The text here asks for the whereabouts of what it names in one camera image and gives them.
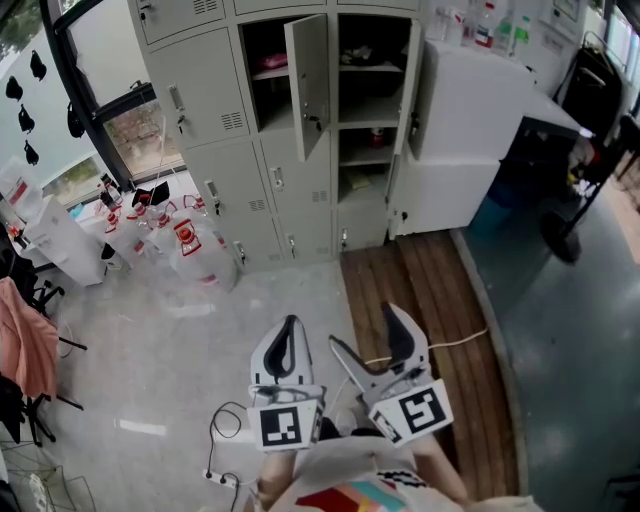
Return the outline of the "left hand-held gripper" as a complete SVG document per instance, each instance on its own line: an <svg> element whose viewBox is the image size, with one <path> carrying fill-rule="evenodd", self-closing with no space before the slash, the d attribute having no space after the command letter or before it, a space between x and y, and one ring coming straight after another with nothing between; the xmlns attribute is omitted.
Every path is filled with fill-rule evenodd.
<svg viewBox="0 0 640 512"><path fill-rule="evenodd" d="M253 351L250 362L252 407L247 416L260 451L298 451L315 445L325 409L324 386L314 383L304 325L287 315ZM276 385L293 374L300 385Z"/></svg>

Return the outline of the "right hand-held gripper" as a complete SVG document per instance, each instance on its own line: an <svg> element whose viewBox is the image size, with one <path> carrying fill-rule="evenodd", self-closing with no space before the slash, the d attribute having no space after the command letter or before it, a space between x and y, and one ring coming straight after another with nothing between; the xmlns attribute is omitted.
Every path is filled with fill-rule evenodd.
<svg viewBox="0 0 640 512"><path fill-rule="evenodd" d="M344 341L333 335L328 341L363 392L361 399L369 420L395 447L402 447L452 424L454 415L444 381L430 373L424 331L396 304L383 302L381 309L387 327L389 367L396 373L410 370L376 373Z"/></svg>

